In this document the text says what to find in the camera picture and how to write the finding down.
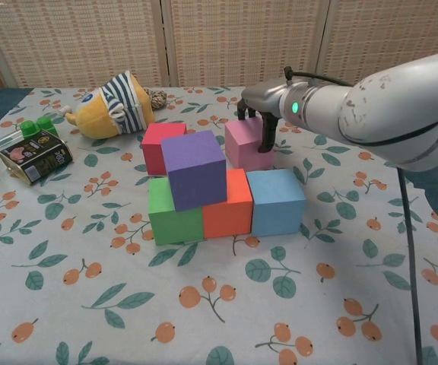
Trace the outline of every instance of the black cable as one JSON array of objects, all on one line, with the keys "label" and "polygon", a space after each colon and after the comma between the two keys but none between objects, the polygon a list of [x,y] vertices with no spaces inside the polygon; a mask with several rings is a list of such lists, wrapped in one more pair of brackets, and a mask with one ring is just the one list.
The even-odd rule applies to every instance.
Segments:
[{"label": "black cable", "polygon": [[[311,72],[292,71],[290,66],[285,67],[285,78],[290,81],[293,76],[300,76],[306,78],[317,78],[319,80],[329,81],[333,84],[341,86],[353,86],[348,82],[338,80],[337,78],[331,78],[329,76],[318,75]],[[400,183],[401,201],[403,202],[403,212],[405,214],[405,226],[407,228],[407,241],[408,241],[408,270],[410,271],[410,292],[411,292],[411,308],[414,316],[414,335],[415,335],[415,354],[417,359],[417,365],[423,365],[422,358],[422,339],[420,330],[420,312],[418,309],[418,295],[417,295],[417,269],[415,268],[415,247],[414,247],[414,234],[411,227],[410,216],[410,204],[408,203],[407,187],[405,185],[405,175],[403,170],[396,168],[398,172],[398,182]]]},{"label": "black cable", "polygon": [[417,295],[417,269],[415,268],[414,233],[411,228],[410,204],[408,203],[407,186],[405,185],[405,175],[403,174],[403,170],[398,167],[396,168],[396,170],[398,171],[398,182],[400,183],[401,200],[403,201],[403,212],[405,214],[405,226],[407,227],[411,307],[414,314],[415,353],[417,355],[417,365],[423,365],[422,340],[420,332],[420,312],[418,310]]}]

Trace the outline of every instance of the floral tablecloth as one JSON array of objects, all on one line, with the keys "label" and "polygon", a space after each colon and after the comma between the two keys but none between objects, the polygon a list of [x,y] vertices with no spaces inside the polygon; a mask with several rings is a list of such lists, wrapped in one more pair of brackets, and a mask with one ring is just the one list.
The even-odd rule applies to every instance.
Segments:
[{"label": "floral tablecloth", "polygon": [[[300,232],[156,247],[142,135],[85,138],[55,114],[85,89],[35,89],[0,122],[55,118],[74,162],[34,186],[0,161],[0,364],[414,363],[396,171],[280,122],[276,168],[307,198]],[[167,89],[157,122],[224,149],[236,87]],[[408,182],[425,364],[438,364],[438,216]]]}]

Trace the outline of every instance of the blue block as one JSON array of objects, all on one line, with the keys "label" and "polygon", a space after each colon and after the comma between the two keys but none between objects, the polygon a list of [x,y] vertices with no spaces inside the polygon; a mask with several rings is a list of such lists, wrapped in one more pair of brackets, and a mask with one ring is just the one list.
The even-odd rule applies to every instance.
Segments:
[{"label": "blue block", "polygon": [[246,173],[253,198],[252,235],[296,233],[302,223],[306,199],[290,170]]}]

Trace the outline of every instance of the stacked blocks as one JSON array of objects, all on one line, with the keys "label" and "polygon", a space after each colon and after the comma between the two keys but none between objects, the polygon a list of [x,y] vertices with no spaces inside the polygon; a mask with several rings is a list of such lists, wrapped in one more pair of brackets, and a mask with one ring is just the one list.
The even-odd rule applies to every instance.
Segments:
[{"label": "stacked blocks", "polygon": [[212,131],[164,139],[161,147],[177,211],[226,201],[226,157]]},{"label": "stacked blocks", "polygon": [[247,173],[254,200],[252,235],[296,233],[300,228],[306,199],[290,170]]},{"label": "stacked blocks", "polygon": [[163,161],[161,141],[165,138],[184,135],[186,131],[187,125],[185,123],[152,123],[148,126],[148,130],[141,143],[148,175],[164,176],[167,174]]},{"label": "stacked blocks", "polygon": [[202,209],[204,237],[251,232],[252,196],[243,169],[227,171],[227,200]]},{"label": "stacked blocks", "polygon": [[270,170],[274,151],[260,154],[263,122],[260,118],[248,118],[226,123],[226,156],[237,169],[245,171]]},{"label": "stacked blocks", "polygon": [[150,180],[149,212],[155,243],[166,245],[204,237],[202,210],[176,211],[168,178]]}]

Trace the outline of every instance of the yellow plush toy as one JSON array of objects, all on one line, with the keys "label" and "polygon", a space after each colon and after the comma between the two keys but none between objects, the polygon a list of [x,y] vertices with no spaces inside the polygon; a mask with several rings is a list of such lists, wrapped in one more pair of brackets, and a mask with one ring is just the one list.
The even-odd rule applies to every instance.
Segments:
[{"label": "yellow plush toy", "polygon": [[153,110],[165,106],[166,99],[164,91],[145,90],[126,71],[85,95],[65,118],[89,138],[110,138],[144,131],[154,122]]}]

